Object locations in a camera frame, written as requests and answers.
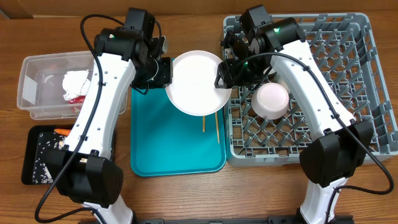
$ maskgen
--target wooden table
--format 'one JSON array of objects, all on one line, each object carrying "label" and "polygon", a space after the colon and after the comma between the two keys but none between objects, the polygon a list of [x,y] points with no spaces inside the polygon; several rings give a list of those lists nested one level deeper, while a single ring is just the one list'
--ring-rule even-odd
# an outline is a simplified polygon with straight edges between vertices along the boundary
[{"label": "wooden table", "polygon": [[[398,109],[398,12],[365,12],[372,24],[392,105]],[[168,56],[189,50],[220,55],[222,21],[226,15],[159,16],[169,40]],[[17,84],[26,56],[87,50],[79,18],[0,21],[0,222],[35,223],[34,210],[46,185],[23,185],[21,170],[29,129],[37,124],[67,124],[74,120],[34,121],[16,107]],[[86,23],[90,40],[104,27],[103,19]],[[124,171],[122,196],[139,218],[265,218],[294,214],[304,200],[307,178],[300,165],[225,167],[214,174],[140,178],[130,167],[130,106],[119,117],[116,163]],[[384,162],[398,181],[398,157]],[[382,190],[387,180],[375,165],[357,169],[349,184]],[[52,192],[41,216],[50,218],[80,205]],[[397,191],[387,196],[344,190],[336,213],[354,215],[356,223],[397,223]],[[92,219],[88,212],[59,221]]]}]

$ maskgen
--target metal dish rack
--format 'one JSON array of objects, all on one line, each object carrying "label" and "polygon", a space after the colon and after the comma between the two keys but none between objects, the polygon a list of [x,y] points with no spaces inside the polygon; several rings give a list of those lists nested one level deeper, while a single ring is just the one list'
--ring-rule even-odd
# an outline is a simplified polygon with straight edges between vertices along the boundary
[{"label": "metal dish rack", "polygon": [[[224,35],[232,30],[245,42],[240,16],[224,19]],[[379,160],[398,154],[398,128],[384,81],[369,18],[362,13],[281,14],[305,30],[313,57],[326,81],[357,120],[374,126],[371,150]],[[224,58],[231,57],[223,49]],[[232,166],[280,166],[298,163],[310,143],[310,131],[290,95],[287,113],[278,120],[258,117],[246,87],[234,88],[225,106],[227,160]],[[371,162],[366,156],[365,162]]]}]

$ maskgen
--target orange carrot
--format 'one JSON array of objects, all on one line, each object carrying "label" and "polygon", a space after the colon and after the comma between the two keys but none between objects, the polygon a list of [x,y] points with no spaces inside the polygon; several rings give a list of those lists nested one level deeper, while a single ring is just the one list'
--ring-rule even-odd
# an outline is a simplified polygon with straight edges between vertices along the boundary
[{"label": "orange carrot", "polygon": [[61,135],[64,135],[64,136],[68,136],[70,134],[70,131],[71,130],[68,130],[68,129],[54,129],[55,133],[61,134]]}]

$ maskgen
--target teal tray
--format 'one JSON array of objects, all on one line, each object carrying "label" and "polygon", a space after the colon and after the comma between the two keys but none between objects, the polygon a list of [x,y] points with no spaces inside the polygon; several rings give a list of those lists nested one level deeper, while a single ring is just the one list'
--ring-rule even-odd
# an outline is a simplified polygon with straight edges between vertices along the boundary
[{"label": "teal tray", "polygon": [[131,167],[141,177],[219,171],[226,162],[223,110],[190,116],[170,102],[164,89],[131,94]]}]

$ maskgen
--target clear plastic bin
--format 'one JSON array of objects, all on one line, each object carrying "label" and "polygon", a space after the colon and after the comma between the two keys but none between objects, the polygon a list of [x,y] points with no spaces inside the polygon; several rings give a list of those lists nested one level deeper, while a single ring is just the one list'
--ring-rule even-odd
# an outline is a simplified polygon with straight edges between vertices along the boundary
[{"label": "clear plastic bin", "polygon": [[[83,103],[69,104],[63,99],[63,77],[68,71],[89,70],[91,79],[93,65],[89,51],[26,57],[19,76],[18,108],[29,111],[36,120],[76,118]],[[119,114],[126,109],[127,93]]]}]

